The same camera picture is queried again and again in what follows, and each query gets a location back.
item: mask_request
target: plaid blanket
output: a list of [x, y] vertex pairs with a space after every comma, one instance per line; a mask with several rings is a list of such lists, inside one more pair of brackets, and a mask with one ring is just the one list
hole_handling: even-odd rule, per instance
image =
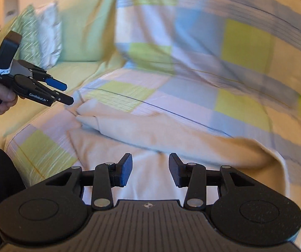
[[[77, 90], [76, 102], [96, 98], [255, 139], [280, 153], [301, 193], [301, 1], [117, 0], [116, 7], [115, 41], [127, 63]], [[67, 136], [79, 127], [58, 104], [9, 137], [7, 153], [27, 184], [82, 165]]]

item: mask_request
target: pillow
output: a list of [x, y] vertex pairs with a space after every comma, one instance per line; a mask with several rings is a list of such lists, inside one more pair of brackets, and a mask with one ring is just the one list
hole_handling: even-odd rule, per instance
[[126, 67], [298, 102], [300, 0], [117, 0], [116, 14]]
[[116, 0], [58, 0], [62, 61], [99, 61], [115, 50]]
[[50, 69], [56, 65], [62, 50], [61, 20], [57, 1], [35, 10], [38, 20], [38, 39], [41, 49], [41, 67]]
[[26, 60], [40, 66], [41, 53], [38, 41], [37, 18], [32, 5], [27, 6], [19, 16], [13, 18], [1, 29], [0, 45], [11, 30], [22, 35], [20, 47], [14, 58]]

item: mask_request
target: green patterned pillow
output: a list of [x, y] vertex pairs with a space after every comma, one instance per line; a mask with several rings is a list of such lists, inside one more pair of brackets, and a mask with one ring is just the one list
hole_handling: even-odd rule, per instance
[[[2, 30], [0, 30], [0, 45], [3, 41], [3, 39], [8, 34], [8, 32], [10, 32], [11, 30], [13, 30], [14, 32], [17, 32], [17, 33], [21, 33], [21, 18], [19, 18], [19, 17], [20, 16], [16, 16], [12, 20], [10, 20], [7, 24], [5, 24], [5, 26], [2, 28]], [[19, 55], [20, 55], [20, 49], [17, 50], [14, 58], [16, 60], [18, 60]]]
[[41, 66], [38, 22], [33, 5], [27, 6], [19, 16], [15, 17], [2, 28], [0, 31], [0, 45], [11, 30], [22, 35], [20, 48], [14, 58], [26, 60], [34, 65]]

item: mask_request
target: white pillow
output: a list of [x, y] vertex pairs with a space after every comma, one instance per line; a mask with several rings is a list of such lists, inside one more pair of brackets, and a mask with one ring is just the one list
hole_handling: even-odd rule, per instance
[[62, 51], [62, 29], [57, 1], [37, 8], [35, 13], [39, 23], [41, 65], [44, 69], [50, 69], [56, 65]]

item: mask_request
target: white strap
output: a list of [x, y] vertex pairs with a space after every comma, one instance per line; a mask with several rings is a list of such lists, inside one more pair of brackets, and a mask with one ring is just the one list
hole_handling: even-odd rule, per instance
[[10, 66], [8, 69], [0, 69], [0, 75], [7, 75], [10, 73], [10, 69], [12, 68], [12, 64], [13, 64], [13, 60], [12, 62], [10, 63]]

